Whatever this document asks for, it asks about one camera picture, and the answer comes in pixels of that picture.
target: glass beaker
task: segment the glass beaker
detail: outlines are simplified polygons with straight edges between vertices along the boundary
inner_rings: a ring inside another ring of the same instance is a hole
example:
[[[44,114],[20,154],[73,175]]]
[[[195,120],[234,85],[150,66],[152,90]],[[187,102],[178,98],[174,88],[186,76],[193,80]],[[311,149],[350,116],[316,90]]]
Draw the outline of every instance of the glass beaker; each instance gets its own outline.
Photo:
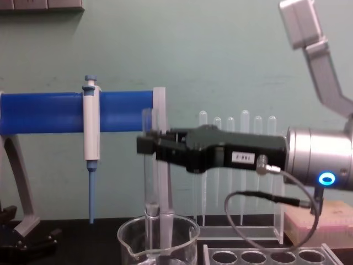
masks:
[[[173,217],[172,247],[160,249],[159,221],[154,219],[153,246],[146,249],[145,217],[141,216],[123,224],[117,238],[121,243],[122,265],[196,265],[199,226],[189,218],[170,214]]]

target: robotic arm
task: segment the robotic arm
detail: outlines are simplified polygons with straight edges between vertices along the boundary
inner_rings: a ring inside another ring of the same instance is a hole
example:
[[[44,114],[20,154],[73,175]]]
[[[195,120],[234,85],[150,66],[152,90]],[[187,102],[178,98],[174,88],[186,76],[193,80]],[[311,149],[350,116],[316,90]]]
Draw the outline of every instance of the robotic arm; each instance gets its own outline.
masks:
[[[313,0],[280,3],[288,38],[302,48],[321,103],[348,118],[342,131],[289,128],[279,136],[220,131],[212,125],[196,129],[151,132],[137,139],[137,153],[203,173],[214,167],[258,170],[259,158],[301,181],[318,188],[353,190],[353,101],[342,95]]]

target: gray cable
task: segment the gray cable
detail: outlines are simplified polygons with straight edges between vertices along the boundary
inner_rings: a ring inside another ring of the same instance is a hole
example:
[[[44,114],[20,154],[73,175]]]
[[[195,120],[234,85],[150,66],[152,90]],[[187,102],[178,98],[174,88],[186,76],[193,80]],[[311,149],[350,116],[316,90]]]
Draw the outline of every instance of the gray cable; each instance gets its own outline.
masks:
[[[231,197],[238,195],[239,192],[232,192],[229,195],[227,195],[226,200],[224,201],[224,210],[226,211],[226,215],[227,215],[227,219],[229,221],[229,223],[231,224],[231,226],[234,228],[234,230],[237,232],[237,234],[239,236],[242,237],[242,239],[244,239],[247,243],[249,243],[250,245],[252,245],[253,247],[261,250],[262,252],[265,253],[283,253],[283,252],[290,252],[290,251],[294,251],[297,248],[303,246],[306,242],[309,241],[309,239],[313,236],[313,234],[315,233],[315,230],[318,226],[319,223],[319,209],[317,207],[317,204],[313,198],[313,196],[310,195],[310,193],[306,190],[305,186],[303,183],[301,183],[296,177],[294,177],[293,175],[285,172],[285,171],[280,171],[280,174],[283,175],[284,177],[289,178],[291,181],[293,181],[304,193],[305,195],[309,198],[310,202],[311,202],[311,206],[313,207],[314,213],[315,213],[315,219],[314,219],[314,223],[313,226],[311,227],[309,233],[307,234],[307,236],[297,245],[292,246],[292,247],[287,247],[287,248],[281,248],[281,249],[268,249],[268,248],[264,248],[263,246],[255,243],[253,240],[248,239],[241,231],[239,228],[237,228],[237,226],[235,225],[235,223],[233,222],[231,215],[229,214],[229,200],[231,199]]]

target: blue foam tube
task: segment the blue foam tube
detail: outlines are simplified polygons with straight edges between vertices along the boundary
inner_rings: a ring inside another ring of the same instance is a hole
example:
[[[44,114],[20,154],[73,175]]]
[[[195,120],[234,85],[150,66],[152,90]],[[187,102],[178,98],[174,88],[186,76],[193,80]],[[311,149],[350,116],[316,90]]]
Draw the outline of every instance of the blue foam tube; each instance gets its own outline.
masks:
[[[142,131],[145,108],[153,108],[152,91],[101,92],[100,130]],[[1,135],[82,133],[82,94],[2,94],[0,116]]]

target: test tube rack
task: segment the test tube rack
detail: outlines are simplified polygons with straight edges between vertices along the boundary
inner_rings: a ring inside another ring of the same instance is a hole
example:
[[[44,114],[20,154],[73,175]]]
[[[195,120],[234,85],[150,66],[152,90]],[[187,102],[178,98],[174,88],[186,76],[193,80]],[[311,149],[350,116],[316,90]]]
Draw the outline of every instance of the test tube rack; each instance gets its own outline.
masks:
[[[247,110],[243,110],[240,114],[240,119],[228,117],[226,123],[222,123],[222,119],[220,117],[215,117],[213,120],[209,120],[206,111],[201,111],[199,114],[199,125],[210,124],[217,126],[219,129],[227,130],[227,131],[236,131],[236,120],[239,120],[238,130],[243,133],[252,133],[252,134],[267,134],[267,135],[277,135],[277,119],[275,116],[270,116],[267,119],[267,130],[263,127],[263,118],[261,116],[255,116],[253,119],[253,124],[250,126],[250,112]],[[197,216],[202,213],[202,223],[200,225],[200,237],[199,240],[216,240],[216,241],[239,241],[243,240],[239,237],[235,231],[230,226],[205,226],[205,215],[217,215],[218,212],[209,211],[210,207],[206,205],[213,204],[213,208],[222,208],[223,202],[219,202],[220,198],[225,197],[228,193],[240,189],[251,189],[251,190],[259,190],[261,189],[264,192],[274,193],[277,195],[285,195],[285,185],[283,182],[283,178],[280,176],[276,176],[276,181],[272,175],[268,175],[265,178],[260,178],[254,172],[246,172],[237,169],[212,169],[203,174],[201,177],[201,184],[199,183],[200,177],[191,176],[192,179],[192,200],[193,200],[193,216],[194,220],[197,221]],[[226,194],[221,194],[220,186],[224,186],[225,182],[227,182]],[[197,196],[200,194],[198,190],[201,189],[201,200]],[[214,198],[207,196],[207,191],[214,190],[213,194],[215,194]],[[266,214],[273,214],[274,222],[273,226],[243,226],[243,215],[244,214],[257,214],[257,208],[262,209],[260,205],[265,206],[267,209],[271,209],[271,202],[259,202],[258,199],[247,198],[247,197],[239,197],[233,198],[231,201],[231,209],[233,208],[233,212],[231,214],[240,215],[240,226],[239,228],[242,232],[247,235],[252,240],[261,240],[261,241],[278,241],[280,244],[283,243],[284,240],[284,208],[280,204],[273,205],[273,211],[267,212]]]
[[[256,248],[208,248],[204,245],[203,254],[204,265],[343,265],[326,244],[273,254],[262,253]]]

